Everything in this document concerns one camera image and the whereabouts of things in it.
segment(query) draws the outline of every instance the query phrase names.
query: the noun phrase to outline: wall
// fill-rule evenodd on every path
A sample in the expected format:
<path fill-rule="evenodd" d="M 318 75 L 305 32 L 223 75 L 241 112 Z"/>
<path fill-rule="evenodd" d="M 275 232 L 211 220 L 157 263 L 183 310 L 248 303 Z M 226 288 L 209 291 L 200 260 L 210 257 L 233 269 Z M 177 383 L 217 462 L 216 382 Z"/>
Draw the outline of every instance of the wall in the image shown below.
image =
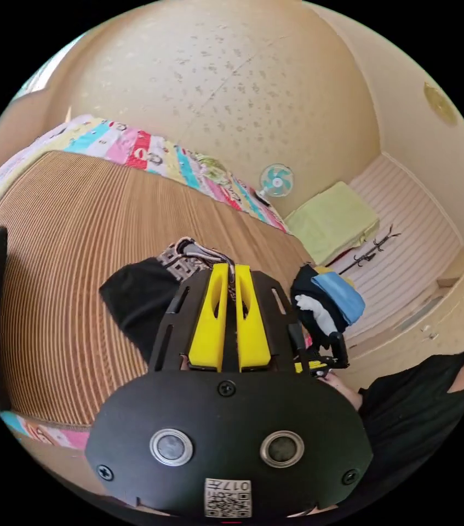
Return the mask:
<path fill-rule="evenodd" d="M 306 3 L 350 47 L 372 93 L 382 150 L 416 174 L 456 225 L 464 242 L 464 120 L 441 122 L 423 85 L 436 82 L 388 40 L 341 14 Z"/>
<path fill-rule="evenodd" d="M 346 339 L 371 329 L 394 315 L 442 275 L 461 248 L 447 218 L 422 187 L 404 169 L 380 155 L 350 184 L 380 217 L 377 240 L 389 227 L 401 235 L 383 245 L 372 261 L 355 266 L 345 275 L 354 281 L 366 309 Z M 354 257 L 373 247 L 370 239 L 332 265 L 337 272 Z"/>
<path fill-rule="evenodd" d="M 68 108 L 53 107 L 62 82 L 77 58 L 115 22 L 118 23 L 118 19 L 84 35 L 58 65 L 45 89 L 24 95 L 7 106 L 0 117 L 0 166 L 45 132 L 64 122 Z"/>
<path fill-rule="evenodd" d="M 464 276 L 464 247 L 442 277 Z M 438 337 L 430 340 L 428 335 Z M 409 369 L 434 354 L 464 351 L 464 279 L 425 319 L 402 336 L 351 361 L 340 376 L 354 389 L 368 387 L 376 378 Z"/>
<path fill-rule="evenodd" d="M 380 153 L 350 51 L 300 2 L 167 0 L 126 21 L 77 61 L 59 112 L 71 105 L 73 116 L 91 112 L 166 136 L 255 187 L 269 164 L 286 164 L 295 187 L 274 199 L 282 215 L 351 181 Z"/>

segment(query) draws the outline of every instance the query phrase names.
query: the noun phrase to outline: bedspread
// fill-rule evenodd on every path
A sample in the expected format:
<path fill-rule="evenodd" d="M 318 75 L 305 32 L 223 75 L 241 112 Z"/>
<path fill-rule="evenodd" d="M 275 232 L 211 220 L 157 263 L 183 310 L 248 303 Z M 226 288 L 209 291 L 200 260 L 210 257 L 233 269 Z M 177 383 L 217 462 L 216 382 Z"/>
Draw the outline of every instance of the bedspread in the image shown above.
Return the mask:
<path fill-rule="evenodd" d="M 0 200 L 27 168 L 50 151 L 80 153 L 158 174 L 290 233 L 277 211 L 259 202 L 253 189 L 217 159 L 144 130 L 91 115 L 57 126 L 4 163 L 0 167 Z"/>

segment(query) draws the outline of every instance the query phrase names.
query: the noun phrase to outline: hand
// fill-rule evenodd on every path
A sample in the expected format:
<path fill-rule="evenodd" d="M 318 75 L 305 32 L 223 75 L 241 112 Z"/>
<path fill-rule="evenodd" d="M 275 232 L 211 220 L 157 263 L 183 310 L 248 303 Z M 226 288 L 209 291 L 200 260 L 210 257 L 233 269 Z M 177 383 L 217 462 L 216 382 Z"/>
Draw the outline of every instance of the hand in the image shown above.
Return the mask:
<path fill-rule="evenodd" d="M 332 371 L 328 372 L 326 376 L 318 377 L 318 380 L 329 384 L 330 387 L 333 387 L 337 390 L 338 393 L 343 395 L 351 404 L 352 407 L 359 411 L 359 408 L 362 406 L 363 397 L 361 394 L 353 391 L 350 387 L 347 387 L 338 376 Z"/>

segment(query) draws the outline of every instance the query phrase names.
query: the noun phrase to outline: person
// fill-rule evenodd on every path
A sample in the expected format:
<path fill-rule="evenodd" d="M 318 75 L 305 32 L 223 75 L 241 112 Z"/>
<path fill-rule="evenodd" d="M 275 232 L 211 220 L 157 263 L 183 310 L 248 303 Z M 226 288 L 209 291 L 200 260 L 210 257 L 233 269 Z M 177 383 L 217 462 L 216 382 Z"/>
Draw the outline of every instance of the person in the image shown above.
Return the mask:
<path fill-rule="evenodd" d="M 335 373 L 326 382 L 358 411 L 374 458 L 352 494 L 328 512 L 333 521 L 372 504 L 413 474 L 444 442 L 464 414 L 464 352 L 434 355 L 419 365 L 349 388 Z"/>

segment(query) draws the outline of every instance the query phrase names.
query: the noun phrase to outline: blue cloth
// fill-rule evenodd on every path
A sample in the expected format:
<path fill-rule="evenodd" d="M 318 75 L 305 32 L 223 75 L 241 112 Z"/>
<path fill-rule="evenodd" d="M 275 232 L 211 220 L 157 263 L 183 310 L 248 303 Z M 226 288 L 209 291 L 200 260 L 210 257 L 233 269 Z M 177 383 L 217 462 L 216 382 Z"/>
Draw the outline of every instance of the blue cloth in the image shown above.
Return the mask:
<path fill-rule="evenodd" d="M 341 276 L 327 272 L 312 278 L 312 283 L 336 303 L 348 325 L 354 325 L 365 310 L 365 301 Z"/>

